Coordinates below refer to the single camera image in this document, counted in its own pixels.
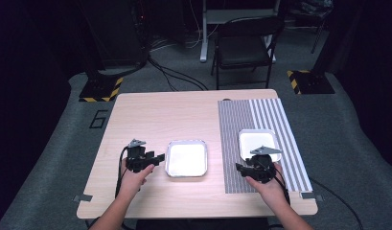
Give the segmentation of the person's left hand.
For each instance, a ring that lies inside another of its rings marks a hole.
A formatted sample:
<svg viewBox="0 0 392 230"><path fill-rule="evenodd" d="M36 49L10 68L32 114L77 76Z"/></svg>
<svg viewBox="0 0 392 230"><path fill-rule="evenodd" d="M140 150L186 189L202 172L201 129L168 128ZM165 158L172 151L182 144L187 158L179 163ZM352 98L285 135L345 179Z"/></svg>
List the person's left hand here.
<svg viewBox="0 0 392 230"><path fill-rule="evenodd" d="M140 191L141 186L146 183L146 177L153 172L154 168L155 166L150 164L140 172L132 172L126 166L123 166L119 195L123 197L135 196Z"/></svg>

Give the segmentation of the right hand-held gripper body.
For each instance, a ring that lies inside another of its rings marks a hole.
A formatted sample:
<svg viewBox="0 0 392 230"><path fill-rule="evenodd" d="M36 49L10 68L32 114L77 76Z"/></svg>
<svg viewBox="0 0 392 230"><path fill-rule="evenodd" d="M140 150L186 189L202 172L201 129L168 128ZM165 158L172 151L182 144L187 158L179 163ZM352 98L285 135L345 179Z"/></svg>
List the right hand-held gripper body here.
<svg viewBox="0 0 392 230"><path fill-rule="evenodd" d="M279 149L273 149L261 146L250 152L251 157L245 160L247 169L245 172L251 172L252 178L256 181L267 183L276 176L274 162L270 156L271 153L281 153Z"/></svg>

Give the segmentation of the grey striped placemat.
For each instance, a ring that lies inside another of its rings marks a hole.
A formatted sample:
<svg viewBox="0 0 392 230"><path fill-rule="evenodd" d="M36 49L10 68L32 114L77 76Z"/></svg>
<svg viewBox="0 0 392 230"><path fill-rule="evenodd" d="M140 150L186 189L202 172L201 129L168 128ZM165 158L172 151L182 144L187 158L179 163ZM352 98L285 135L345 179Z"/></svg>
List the grey striped placemat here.
<svg viewBox="0 0 392 230"><path fill-rule="evenodd" d="M280 99L254 99L219 101L219 128L227 194L252 193L253 189L236 170L241 159L239 132L243 129L270 129L277 138L282 158L283 177L290 192L311 192L312 186L300 151L291 131L287 115Z"/></svg>

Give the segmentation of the person's right hand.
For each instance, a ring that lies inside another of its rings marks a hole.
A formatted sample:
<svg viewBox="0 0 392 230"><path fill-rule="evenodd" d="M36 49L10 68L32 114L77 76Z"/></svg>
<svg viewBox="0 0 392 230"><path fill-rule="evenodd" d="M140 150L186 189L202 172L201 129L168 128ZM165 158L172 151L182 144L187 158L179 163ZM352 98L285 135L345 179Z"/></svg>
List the person's right hand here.
<svg viewBox="0 0 392 230"><path fill-rule="evenodd" d="M283 211L289 208L289 204L284 193L284 180L281 176L282 167L275 163L276 176L267 183L261 183L247 176L246 182L252 186L261 196L264 203L273 211Z"/></svg>

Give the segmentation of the black folding chair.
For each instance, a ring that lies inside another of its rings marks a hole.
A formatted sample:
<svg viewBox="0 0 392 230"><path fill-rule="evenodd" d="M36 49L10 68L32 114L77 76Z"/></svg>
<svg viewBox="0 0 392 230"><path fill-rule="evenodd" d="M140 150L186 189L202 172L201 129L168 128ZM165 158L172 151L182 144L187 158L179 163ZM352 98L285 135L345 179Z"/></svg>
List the black folding chair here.
<svg viewBox="0 0 392 230"><path fill-rule="evenodd" d="M279 16L242 17L220 25L211 69L211 75L216 77L216 89L221 85L236 85L223 83L220 70L250 68L254 72L258 67L266 67L267 74L254 83L263 83L268 88L274 51L284 28L285 21Z"/></svg>

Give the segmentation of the black yellow-striped stand base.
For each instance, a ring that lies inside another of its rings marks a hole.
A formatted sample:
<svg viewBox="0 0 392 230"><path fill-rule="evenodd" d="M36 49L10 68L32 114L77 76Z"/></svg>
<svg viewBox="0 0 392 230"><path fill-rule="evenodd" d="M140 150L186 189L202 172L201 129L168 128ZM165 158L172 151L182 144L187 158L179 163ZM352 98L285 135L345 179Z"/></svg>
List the black yellow-striped stand base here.
<svg viewBox="0 0 392 230"><path fill-rule="evenodd" d="M123 77L109 76L99 72L87 75L88 80L80 95L80 102L111 102L117 96Z"/></svg>
<svg viewBox="0 0 392 230"><path fill-rule="evenodd" d="M334 89L325 76L316 76L308 70L287 71L295 94L333 94Z"/></svg>

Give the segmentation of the square metal tray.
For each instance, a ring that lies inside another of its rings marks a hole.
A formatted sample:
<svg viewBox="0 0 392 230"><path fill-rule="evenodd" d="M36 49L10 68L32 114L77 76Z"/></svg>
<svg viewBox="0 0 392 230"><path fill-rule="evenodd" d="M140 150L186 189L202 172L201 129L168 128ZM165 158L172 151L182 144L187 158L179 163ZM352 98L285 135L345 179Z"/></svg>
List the square metal tray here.
<svg viewBox="0 0 392 230"><path fill-rule="evenodd" d="M165 171L170 177L201 177L207 172L207 147L202 140L171 141Z"/></svg>
<svg viewBox="0 0 392 230"><path fill-rule="evenodd" d="M240 156L243 161L251 158L253 150L268 154L273 162L282 158L283 151L276 134L270 129L243 129L239 132Z"/></svg>

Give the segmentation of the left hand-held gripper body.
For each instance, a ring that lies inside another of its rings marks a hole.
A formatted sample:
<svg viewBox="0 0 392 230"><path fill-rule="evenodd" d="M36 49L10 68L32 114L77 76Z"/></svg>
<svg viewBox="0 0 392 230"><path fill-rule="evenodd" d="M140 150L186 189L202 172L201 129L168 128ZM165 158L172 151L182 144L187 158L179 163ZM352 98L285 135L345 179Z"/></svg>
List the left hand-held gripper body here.
<svg viewBox="0 0 392 230"><path fill-rule="evenodd" d="M144 145L145 141L133 139L127 146L126 167L134 173L145 169L150 163L151 158L147 158L147 152Z"/></svg>

